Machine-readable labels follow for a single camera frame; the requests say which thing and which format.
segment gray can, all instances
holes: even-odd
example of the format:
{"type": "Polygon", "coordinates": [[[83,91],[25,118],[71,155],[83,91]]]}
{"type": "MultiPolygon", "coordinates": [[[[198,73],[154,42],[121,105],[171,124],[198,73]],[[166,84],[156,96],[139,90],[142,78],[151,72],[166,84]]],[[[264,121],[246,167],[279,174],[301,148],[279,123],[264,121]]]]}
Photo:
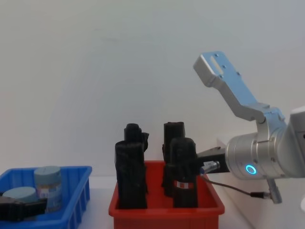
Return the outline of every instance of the gray can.
{"type": "Polygon", "coordinates": [[[24,203],[38,201],[36,190],[33,187],[16,187],[3,193],[3,196],[14,198],[24,203]]]}
{"type": "Polygon", "coordinates": [[[35,185],[39,198],[48,199],[46,212],[54,212],[61,209],[61,168],[46,166],[34,171],[35,185]]]}

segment black object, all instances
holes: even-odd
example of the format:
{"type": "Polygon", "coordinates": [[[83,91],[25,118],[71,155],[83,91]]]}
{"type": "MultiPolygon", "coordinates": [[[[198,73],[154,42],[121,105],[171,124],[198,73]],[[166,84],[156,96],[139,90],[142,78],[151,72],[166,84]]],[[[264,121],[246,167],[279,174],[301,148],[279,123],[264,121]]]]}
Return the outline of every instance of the black object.
{"type": "Polygon", "coordinates": [[[143,146],[141,160],[144,162],[144,152],[148,148],[148,133],[142,133],[142,129],[138,124],[129,123],[124,129],[124,140],[126,142],[140,142],[143,146]]]}
{"type": "Polygon", "coordinates": [[[147,208],[145,164],[141,142],[121,141],[115,145],[115,168],[119,208],[147,208]]]}
{"type": "MultiPolygon", "coordinates": [[[[191,158],[197,158],[195,142],[186,137],[174,138],[171,141],[171,164],[181,163],[191,158]]],[[[173,207],[197,208],[196,175],[173,176],[173,207]]]]}
{"type": "MultiPolygon", "coordinates": [[[[163,158],[166,164],[171,161],[171,141],[176,137],[185,137],[185,129],[183,122],[164,124],[164,144],[162,146],[163,158]]],[[[168,197],[173,196],[173,179],[169,174],[169,170],[165,166],[163,169],[163,182],[164,194],[168,197]]]]}
{"type": "Polygon", "coordinates": [[[47,199],[24,203],[9,197],[0,197],[0,220],[20,222],[27,217],[44,214],[47,199]]]}
{"type": "Polygon", "coordinates": [[[175,164],[167,164],[166,169],[170,176],[197,176],[204,162],[217,161],[220,167],[210,173],[228,173],[230,170],[225,162],[225,149],[215,147],[197,154],[197,157],[186,159],[175,164]]]}

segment red plastic bin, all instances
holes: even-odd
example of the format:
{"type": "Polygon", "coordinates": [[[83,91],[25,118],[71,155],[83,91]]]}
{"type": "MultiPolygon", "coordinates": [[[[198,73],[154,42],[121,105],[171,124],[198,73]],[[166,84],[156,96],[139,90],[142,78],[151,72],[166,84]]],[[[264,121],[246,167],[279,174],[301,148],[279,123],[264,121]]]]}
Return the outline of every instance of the red plastic bin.
{"type": "Polygon", "coordinates": [[[224,205],[209,183],[197,178],[198,208],[173,208],[173,199],[163,194],[163,161],[146,161],[147,209],[118,209],[116,185],[109,206],[114,229],[218,229],[224,205]]]}

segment label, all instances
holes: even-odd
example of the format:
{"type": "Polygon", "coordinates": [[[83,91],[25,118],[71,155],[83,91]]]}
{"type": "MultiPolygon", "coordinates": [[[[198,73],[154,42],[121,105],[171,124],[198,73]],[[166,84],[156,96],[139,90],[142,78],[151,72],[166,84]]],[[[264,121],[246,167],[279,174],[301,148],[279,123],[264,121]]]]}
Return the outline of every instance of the label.
{"type": "Polygon", "coordinates": [[[182,188],[182,189],[191,189],[191,188],[194,188],[194,184],[193,183],[183,183],[183,182],[179,182],[177,180],[174,181],[174,185],[175,185],[175,187],[182,188]]]}
{"type": "Polygon", "coordinates": [[[51,188],[37,187],[37,195],[40,199],[47,198],[46,212],[57,211],[61,208],[62,196],[61,196],[61,184],[51,188]]]}

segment black cable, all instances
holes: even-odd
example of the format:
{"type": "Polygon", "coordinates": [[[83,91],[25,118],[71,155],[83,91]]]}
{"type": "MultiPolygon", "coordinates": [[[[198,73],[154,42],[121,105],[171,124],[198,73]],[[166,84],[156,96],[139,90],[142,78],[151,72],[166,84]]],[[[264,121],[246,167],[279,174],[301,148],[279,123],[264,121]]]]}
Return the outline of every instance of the black cable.
{"type": "Polygon", "coordinates": [[[200,175],[200,177],[205,182],[211,183],[213,185],[219,185],[219,186],[222,186],[222,187],[231,188],[231,189],[233,189],[235,191],[241,192],[241,193],[243,193],[243,194],[245,194],[247,196],[250,196],[250,197],[261,198],[261,199],[271,199],[270,193],[268,193],[268,192],[246,192],[246,191],[243,191],[243,190],[241,190],[239,188],[233,187],[231,185],[226,185],[226,184],[218,183],[218,182],[215,182],[215,181],[210,181],[209,179],[205,178],[202,174],[200,175]]]}
{"type": "Polygon", "coordinates": [[[243,191],[239,188],[236,188],[236,187],[233,187],[233,186],[230,186],[230,185],[226,185],[226,184],[222,184],[222,183],[218,183],[218,182],[215,182],[215,181],[210,181],[209,179],[205,178],[204,176],[200,176],[205,182],[208,182],[208,183],[211,183],[213,185],[219,185],[219,186],[222,186],[222,187],[227,187],[227,188],[231,188],[231,189],[234,189],[235,191],[238,191],[238,192],[241,192],[245,195],[248,195],[248,196],[252,196],[251,193],[249,192],[246,192],[246,191],[243,191]]]}

